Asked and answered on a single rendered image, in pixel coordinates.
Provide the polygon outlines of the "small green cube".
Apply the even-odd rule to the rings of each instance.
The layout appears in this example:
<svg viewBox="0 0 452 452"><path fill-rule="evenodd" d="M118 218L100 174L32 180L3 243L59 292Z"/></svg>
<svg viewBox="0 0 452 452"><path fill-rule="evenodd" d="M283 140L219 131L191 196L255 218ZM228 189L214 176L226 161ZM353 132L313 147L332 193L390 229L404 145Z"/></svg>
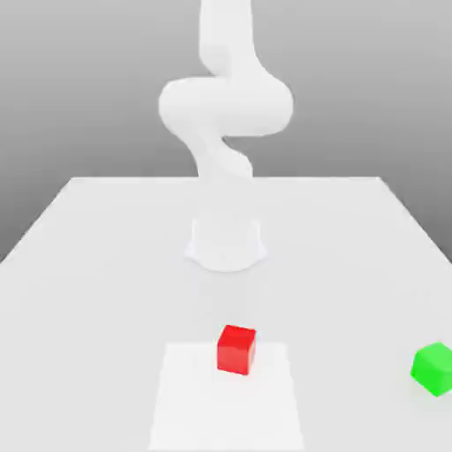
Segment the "small green cube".
<svg viewBox="0 0 452 452"><path fill-rule="evenodd" d="M411 377L434 396L452 390L452 350L442 342L416 351Z"/></svg>

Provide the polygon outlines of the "small red cube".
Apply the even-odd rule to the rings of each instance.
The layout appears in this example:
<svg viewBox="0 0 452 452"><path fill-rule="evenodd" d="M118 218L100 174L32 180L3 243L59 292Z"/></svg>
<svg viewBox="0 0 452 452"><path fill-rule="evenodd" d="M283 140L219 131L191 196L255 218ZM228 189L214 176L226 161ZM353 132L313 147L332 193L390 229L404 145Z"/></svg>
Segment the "small red cube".
<svg viewBox="0 0 452 452"><path fill-rule="evenodd" d="M217 368L224 372L248 375L255 349L255 329L226 325L217 342Z"/></svg>

